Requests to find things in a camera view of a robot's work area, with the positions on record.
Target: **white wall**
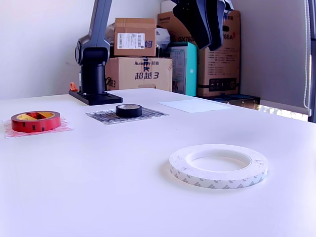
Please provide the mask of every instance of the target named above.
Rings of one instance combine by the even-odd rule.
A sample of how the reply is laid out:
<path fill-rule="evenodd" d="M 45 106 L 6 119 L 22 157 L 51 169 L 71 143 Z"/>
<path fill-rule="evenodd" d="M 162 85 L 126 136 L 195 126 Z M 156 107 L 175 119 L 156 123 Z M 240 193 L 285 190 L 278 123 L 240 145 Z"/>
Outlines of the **white wall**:
<path fill-rule="evenodd" d="M 241 93 L 259 96 L 267 106 L 307 114 L 304 0 L 232 2 L 241 13 Z"/>
<path fill-rule="evenodd" d="M 113 0 L 116 17 L 152 17 L 161 0 Z M 74 50 L 94 0 L 0 1 L 0 99 L 66 94 L 78 82 Z"/>

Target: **box label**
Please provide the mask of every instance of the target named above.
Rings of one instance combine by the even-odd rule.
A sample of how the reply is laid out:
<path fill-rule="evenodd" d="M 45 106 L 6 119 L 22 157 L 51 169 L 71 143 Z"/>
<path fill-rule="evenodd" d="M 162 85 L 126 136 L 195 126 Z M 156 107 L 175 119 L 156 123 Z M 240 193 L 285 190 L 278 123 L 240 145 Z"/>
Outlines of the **box label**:
<path fill-rule="evenodd" d="M 145 49 L 145 34 L 118 33 L 118 49 Z"/>
<path fill-rule="evenodd" d="M 172 92 L 186 93 L 186 57 L 185 50 L 180 47 L 170 51 L 170 58 L 173 60 Z"/>

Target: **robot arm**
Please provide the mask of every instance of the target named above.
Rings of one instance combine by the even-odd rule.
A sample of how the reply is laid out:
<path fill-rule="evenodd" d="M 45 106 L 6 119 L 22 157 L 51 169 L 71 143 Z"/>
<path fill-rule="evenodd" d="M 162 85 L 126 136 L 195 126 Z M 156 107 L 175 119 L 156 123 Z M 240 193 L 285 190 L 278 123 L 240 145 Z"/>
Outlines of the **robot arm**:
<path fill-rule="evenodd" d="M 198 47 L 214 51 L 223 45 L 223 17 L 233 9 L 231 0 L 173 0 L 174 15 L 186 26 Z M 104 38 L 112 0 L 95 0 L 89 33 L 78 40 L 76 61 L 81 66 L 78 92 L 69 91 L 89 105 L 121 103 L 122 98 L 108 94 L 104 66 L 109 60 L 110 44 Z"/>
<path fill-rule="evenodd" d="M 174 15 L 193 36 L 199 49 L 223 46 L 223 18 L 233 10 L 231 0 L 172 0 Z"/>

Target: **white paper sheet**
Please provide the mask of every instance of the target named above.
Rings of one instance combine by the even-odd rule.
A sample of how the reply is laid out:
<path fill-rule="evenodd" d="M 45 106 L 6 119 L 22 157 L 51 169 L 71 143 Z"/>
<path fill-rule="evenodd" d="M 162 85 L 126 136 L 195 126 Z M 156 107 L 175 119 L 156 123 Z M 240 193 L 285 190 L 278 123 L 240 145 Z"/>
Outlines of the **white paper sheet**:
<path fill-rule="evenodd" d="M 214 102 L 208 102 L 204 100 L 180 100 L 180 101 L 170 101 L 170 102 L 160 102 L 162 105 L 166 105 L 178 110 L 182 110 L 188 113 L 198 113 L 213 110 L 225 110 L 231 109 L 231 107 L 220 105 Z"/>

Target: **shipping label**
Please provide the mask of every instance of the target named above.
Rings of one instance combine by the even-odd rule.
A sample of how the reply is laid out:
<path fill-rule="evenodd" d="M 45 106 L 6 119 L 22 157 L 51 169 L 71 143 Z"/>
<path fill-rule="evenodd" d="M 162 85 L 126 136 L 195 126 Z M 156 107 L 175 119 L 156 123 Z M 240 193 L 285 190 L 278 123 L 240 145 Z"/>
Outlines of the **shipping label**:
<path fill-rule="evenodd" d="M 145 34 L 118 33 L 118 49 L 145 49 Z"/>

